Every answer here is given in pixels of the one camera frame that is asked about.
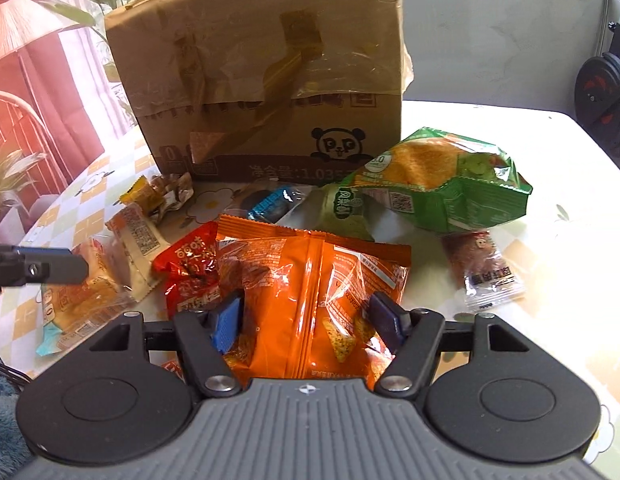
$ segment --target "lamp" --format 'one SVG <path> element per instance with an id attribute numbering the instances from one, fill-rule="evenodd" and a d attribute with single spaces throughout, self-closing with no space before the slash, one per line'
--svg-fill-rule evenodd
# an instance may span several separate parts
<path id="1" fill-rule="evenodd" d="M 8 0 L 0 4 L 0 59 L 47 34 L 74 27 L 80 25 L 32 0 Z"/>

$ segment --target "white table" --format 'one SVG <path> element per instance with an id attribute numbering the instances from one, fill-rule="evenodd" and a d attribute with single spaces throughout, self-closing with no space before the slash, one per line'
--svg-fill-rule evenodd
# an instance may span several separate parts
<path id="1" fill-rule="evenodd" d="M 404 136 L 421 126 L 495 143 L 534 186 L 527 216 L 492 230 L 528 288 L 523 300 L 494 312 L 595 389 L 604 420 L 586 458 L 596 459 L 596 468 L 620 480 L 620 171 L 576 123 L 553 112 L 404 102 Z M 59 197 L 26 235 L 27 243 L 71 246 L 98 232 L 117 210 L 112 206 L 117 190 L 140 173 L 155 173 L 147 153 L 140 133 L 128 134 Z M 198 184 L 197 197 L 183 215 L 199 222 L 213 219 L 235 187 Z M 569 219 L 560 218 L 557 205 Z M 169 241 L 196 225 L 166 222 L 161 230 Z M 301 212 L 296 222 L 303 223 Z M 412 246 L 405 308 L 432 308 L 448 319 L 463 310 L 436 236 L 414 230 L 390 212 L 376 215 L 373 235 L 378 241 Z M 161 294 L 157 289 L 142 302 L 147 319 L 161 316 Z M 6 364 L 32 374 L 54 361 L 32 356 L 42 338 L 39 311 L 35 287 L 0 298 L 0 355 Z M 462 363 L 457 354 L 440 369 Z"/>

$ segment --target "white wall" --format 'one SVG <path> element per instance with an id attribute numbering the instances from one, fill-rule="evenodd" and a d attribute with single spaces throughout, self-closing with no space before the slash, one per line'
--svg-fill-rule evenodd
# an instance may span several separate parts
<path id="1" fill-rule="evenodd" d="M 603 0 L 403 0 L 414 63 L 406 99 L 572 114 Z"/>

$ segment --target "transparent plastic wrapper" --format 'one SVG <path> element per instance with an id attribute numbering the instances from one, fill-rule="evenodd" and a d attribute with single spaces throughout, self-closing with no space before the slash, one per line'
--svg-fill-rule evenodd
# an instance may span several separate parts
<path id="1" fill-rule="evenodd" d="M 487 231 L 448 235 L 442 243 L 468 310 L 496 306 L 525 293 Z"/>
<path id="2" fill-rule="evenodd" d="M 152 262 L 170 244 L 136 202 L 121 209 L 106 222 L 106 226 L 125 251 L 124 279 L 130 285 L 130 294 L 135 301 L 141 301 L 160 282 L 161 277 L 152 270 Z"/>
<path id="3" fill-rule="evenodd" d="M 374 240 L 365 220 L 365 197 L 361 190 L 328 184 L 319 192 L 323 194 L 323 201 L 315 229 L 338 236 Z"/>
<path id="4" fill-rule="evenodd" d="M 277 178 L 259 179 L 242 189 L 223 213 L 276 224 L 300 205 L 313 189 L 314 186 L 290 184 Z"/>
<path id="5" fill-rule="evenodd" d="M 167 212 L 181 209 L 193 196 L 192 177 L 189 173 L 181 176 L 155 175 L 150 180 L 141 175 L 119 200 L 125 205 L 137 203 L 143 214 L 158 224 Z"/>
<path id="6" fill-rule="evenodd" d="M 207 222 L 154 258 L 152 269 L 167 274 L 168 317 L 181 310 L 201 310 L 219 298 L 216 269 L 216 222 Z"/>
<path id="7" fill-rule="evenodd" d="M 302 184 L 282 184 L 267 195 L 247 213 L 248 220 L 276 224 L 292 209 L 305 200 L 314 189 L 314 186 Z"/>
<path id="8" fill-rule="evenodd" d="M 410 247 L 221 216 L 221 297 L 245 291 L 242 330 L 226 361 L 252 377 L 361 377 L 392 360 L 365 318 L 370 296 L 401 301 Z"/>
<path id="9" fill-rule="evenodd" d="M 92 237 L 72 252 L 88 263 L 89 274 L 82 285 L 41 286 L 43 342 L 40 356 L 73 348 L 133 303 L 130 288 L 117 269 L 124 258 L 113 237 Z"/>
<path id="10" fill-rule="evenodd" d="M 477 231 L 520 218 L 532 186 L 498 147 L 421 128 L 346 177 L 417 227 Z"/>
<path id="11" fill-rule="evenodd" d="M 256 179 L 234 194 L 232 202 L 224 209 L 223 214 L 247 218 L 248 211 L 280 186 L 278 178 Z"/>

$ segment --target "gray ridged plate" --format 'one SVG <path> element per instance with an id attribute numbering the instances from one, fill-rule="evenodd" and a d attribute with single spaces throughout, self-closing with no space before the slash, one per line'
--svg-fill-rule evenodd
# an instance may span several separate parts
<path id="1" fill-rule="evenodd" d="M 168 445 L 120 465 L 37 458 L 18 480 L 589 480 L 577 457 L 543 466 L 482 462 L 443 442 L 404 400 L 361 380 L 254 380 L 208 400 Z"/>

